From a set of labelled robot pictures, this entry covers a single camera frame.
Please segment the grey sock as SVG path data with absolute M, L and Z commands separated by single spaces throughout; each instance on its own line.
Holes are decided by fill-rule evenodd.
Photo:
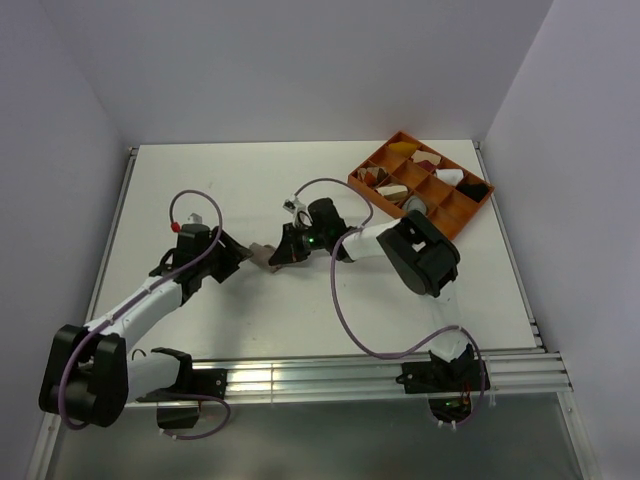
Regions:
M 429 208 L 426 203 L 416 195 L 410 196 L 403 204 L 402 209 L 405 212 L 416 211 L 423 216 L 427 216 L 429 212 Z

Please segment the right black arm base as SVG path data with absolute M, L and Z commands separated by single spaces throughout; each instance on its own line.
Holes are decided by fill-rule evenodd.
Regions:
M 471 350 L 451 361 L 431 354 L 428 361 L 402 363 L 395 381 L 408 395 L 450 393 L 428 401 L 431 414 L 449 424 L 466 420 L 473 412 L 471 394 L 490 387 L 485 363 Z

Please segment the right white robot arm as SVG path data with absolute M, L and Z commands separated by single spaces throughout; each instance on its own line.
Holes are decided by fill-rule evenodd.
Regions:
M 452 390 L 466 379 L 468 370 L 461 357 L 473 350 L 473 342 L 468 331 L 453 320 L 442 320 L 433 333 L 405 351 L 375 352 L 356 337 L 339 304 L 337 264 L 374 257 L 386 258 L 411 292 L 428 296 L 440 305 L 452 299 L 460 254 L 424 214 L 413 210 L 385 224 L 370 226 L 363 221 L 351 227 L 328 197 L 305 206 L 292 196 L 283 208 L 293 215 L 293 220 L 283 225 L 280 243 L 268 259 L 269 266 L 301 263 L 314 251 L 328 252 L 334 310 L 343 330 L 362 352 L 381 360 L 397 360 L 426 346 L 431 355 L 440 359 L 432 368 L 438 386 Z

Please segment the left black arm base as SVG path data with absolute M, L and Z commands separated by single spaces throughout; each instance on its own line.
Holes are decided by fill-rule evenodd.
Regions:
M 210 437 L 226 427 L 231 418 L 231 407 L 225 401 L 226 369 L 194 370 L 183 386 L 157 389 L 136 399 L 137 403 L 194 402 L 192 406 L 157 407 L 156 423 L 161 433 L 174 440 L 194 441 Z M 220 405 L 223 417 L 209 431 L 190 433 L 201 419 L 207 402 Z

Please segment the beige sock with red stripes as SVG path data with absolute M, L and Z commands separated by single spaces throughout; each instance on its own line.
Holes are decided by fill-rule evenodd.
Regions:
M 269 260 L 276 251 L 276 248 L 270 244 L 258 244 L 252 242 L 249 246 L 251 257 L 249 260 L 257 267 L 269 273 L 275 273 L 282 268 L 281 265 L 270 265 Z

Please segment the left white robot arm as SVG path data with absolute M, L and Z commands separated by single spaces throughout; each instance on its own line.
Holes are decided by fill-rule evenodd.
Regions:
M 223 283 L 252 255 L 218 227 L 182 226 L 175 246 L 131 296 L 83 326 L 65 325 L 56 332 L 39 408 L 80 429 L 112 425 L 136 400 L 222 398 L 223 382 L 199 378 L 190 354 L 156 347 L 133 360 L 130 352 L 157 323 L 184 306 L 206 278 Z

